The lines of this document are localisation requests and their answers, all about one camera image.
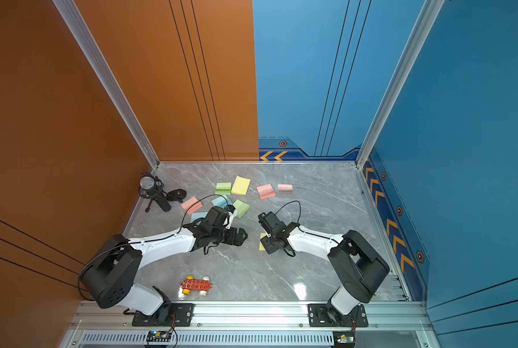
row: green sticky note pad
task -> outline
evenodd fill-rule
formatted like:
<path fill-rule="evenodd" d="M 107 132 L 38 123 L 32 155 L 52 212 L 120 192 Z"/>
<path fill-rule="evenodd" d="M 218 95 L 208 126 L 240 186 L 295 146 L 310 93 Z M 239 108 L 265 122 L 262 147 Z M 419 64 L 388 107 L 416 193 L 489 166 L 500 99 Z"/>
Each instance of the green sticky note pad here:
<path fill-rule="evenodd" d="M 217 183 L 217 190 L 231 190 L 232 183 Z"/>
<path fill-rule="evenodd" d="M 225 195 L 225 194 L 230 194 L 231 191 L 230 190 L 214 190 L 214 194 L 219 194 L 219 195 Z"/>
<path fill-rule="evenodd" d="M 249 205 L 238 199 L 234 202 L 234 208 L 238 210 L 238 218 L 241 218 L 249 210 Z"/>

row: yellow chevron arrow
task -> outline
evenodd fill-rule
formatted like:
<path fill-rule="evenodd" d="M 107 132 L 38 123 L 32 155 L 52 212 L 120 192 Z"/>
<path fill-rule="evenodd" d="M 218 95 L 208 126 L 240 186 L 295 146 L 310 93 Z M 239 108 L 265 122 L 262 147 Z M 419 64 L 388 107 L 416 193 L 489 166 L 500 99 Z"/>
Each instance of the yellow chevron arrow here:
<path fill-rule="evenodd" d="M 373 193 L 373 184 L 378 184 L 379 181 L 375 179 L 371 179 L 371 193 Z"/>
<path fill-rule="evenodd" d="M 411 267 L 415 268 L 414 263 L 402 254 L 402 257 L 400 258 L 400 267 L 402 267 L 402 273 L 404 272 L 404 261 L 408 262 Z"/>
<path fill-rule="evenodd" d="M 388 235 L 390 235 L 390 226 L 394 226 L 394 227 L 398 228 L 398 225 L 394 221 L 387 219 L 386 220 L 386 233 Z"/>
<path fill-rule="evenodd" d="M 267 156 L 269 156 L 271 153 L 272 153 L 272 151 L 269 151 L 269 152 L 265 153 L 264 155 L 261 156 L 261 159 L 263 161 L 268 161 Z"/>
<path fill-rule="evenodd" d="M 283 152 L 281 152 L 281 153 L 280 153 L 280 155 L 275 156 L 276 160 L 277 160 L 277 161 L 282 161 L 282 159 L 280 159 L 280 157 L 282 157 L 283 155 L 285 155 L 285 154 L 286 154 L 286 152 L 288 152 L 288 151 L 283 151 Z"/>
<path fill-rule="evenodd" d="M 396 242 L 402 244 L 404 247 L 406 246 L 406 243 L 404 243 L 403 240 L 401 240 L 397 236 L 394 236 L 394 254 L 396 254 Z"/>
<path fill-rule="evenodd" d="M 380 191 L 375 191 L 375 205 L 379 206 L 379 196 L 384 197 L 385 194 Z"/>
<path fill-rule="evenodd" d="M 375 173 L 375 171 L 373 170 L 373 168 L 365 168 L 365 180 L 367 180 L 367 182 L 369 182 L 369 172 L 372 171 L 373 173 Z"/>

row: gray marble surface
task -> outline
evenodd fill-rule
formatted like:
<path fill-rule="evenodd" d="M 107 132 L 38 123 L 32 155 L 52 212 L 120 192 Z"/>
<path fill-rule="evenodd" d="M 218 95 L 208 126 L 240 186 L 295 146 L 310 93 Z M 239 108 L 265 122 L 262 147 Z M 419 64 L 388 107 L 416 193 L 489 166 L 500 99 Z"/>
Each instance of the gray marble surface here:
<path fill-rule="evenodd" d="M 161 164 L 156 175 L 164 182 L 165 191 L 183 188 L 188 192 L 187 198 L 201 199 L 213 194 L 216 183 L 233 183 L 236 175 L 251 179 L 247 195 L 229 196 L 233 202 L 239 199 L 251 206 L 232 225 L 244 228 L 249 237 L 241 247 L 220 244 L 207 255 L 200 249 L 156 261 L 143 267 L 135 281 L 157 286 L 172 300 L 329 299 L 340 285 L 330 262 L 302 252 L 290 258 L 282 251 L 271 255 L 259 251 L 263 229 L 257 216 L 262 212 L 276 212 L 283 204 L 298 199 L 302 205 L 299 220 L 302 225 L 327 233 L 346 233 L 354 229 L 382 254 L 381 243 L 388 241 L 376 237 L 354 170 L 352 163 Z M 259 198 L 257 186 L 265 184 L 271 184 L 276 190 L 275 197 Z M 293 191 L 277 191 L 278 184 L 291 184 Z M 214 198 L 205 199 L 198 212 L 207 212 Z M 172 202 L 172 209 L 166 213 L 153 203 L 150 212 L 145 213 L 146 202 L 136 212 L 126 237 L 146 237 L 180 226 L 185 213 L 180 203 Z M 298 205 L 292 203 L 280 211 L 278 217 L 289 223 L 296 221 L 298 214 Z M 209 276 L 213 288 L 205 297 L 199 296 L 197 291 L 184 296 L 179 283 L 186 275 L 193 275 L 195 279 Z M 398 300 L 391 277 L 383 282 L 373 300 Z"/>

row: vent grille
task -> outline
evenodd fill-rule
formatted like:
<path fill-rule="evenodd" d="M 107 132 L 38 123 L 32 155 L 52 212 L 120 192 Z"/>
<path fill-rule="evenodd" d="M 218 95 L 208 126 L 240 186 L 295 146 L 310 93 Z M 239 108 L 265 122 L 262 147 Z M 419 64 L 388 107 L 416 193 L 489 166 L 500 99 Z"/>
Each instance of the vent grille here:
<path fill-rule="evenodd" d="M 164 345 L 146 342 L 145 330 L 85 330 L 82 344 L 92 345 Z M 178 331 L 178 345 L 222 346 L 334 346 L 332 331 Z"/>

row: pink sticky note pad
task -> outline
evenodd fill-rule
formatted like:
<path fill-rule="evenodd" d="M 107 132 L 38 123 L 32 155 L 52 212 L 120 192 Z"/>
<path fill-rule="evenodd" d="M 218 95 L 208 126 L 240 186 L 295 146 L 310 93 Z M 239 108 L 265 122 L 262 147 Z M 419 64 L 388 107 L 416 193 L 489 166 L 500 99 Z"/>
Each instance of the pink sticky note pad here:
<path fill-rule="evenodd" d="M 201 202 L 197 203 L 197 198 L 193 196 L 192 198 L 186 200 L 184 203 L 181 204 L 181 207 L 184 208 L 185 211 L 187 211 L 188 214 L 193 214 L 196 210 L 201 208 L 203 205 Z"/>
<path fill-rule="evenodd" d="M 260 196 L 273 192 L 273 191 L 274 191 L 274 189 L 272 188 L 272 186 L 270 184 L 257 187 L 257 192 L 259 192 Z"/>
<path fill-rule="evenodd" d="M 260 194 L 259 198 L 265 199 L 265 198 L 269 198 L 269 197 L 272 197 L 272 196 L 276 196 L 276 192 L 271 191 L 271 192 L 267 192 L 265 194 Z"/>
<path fill-rule="evenodd" d="M 278 184 L 278 190 L 279 191 L 291 191 L 291 190 L 293 190 L 293 186 L 285 185 L 285 184 Z"/>

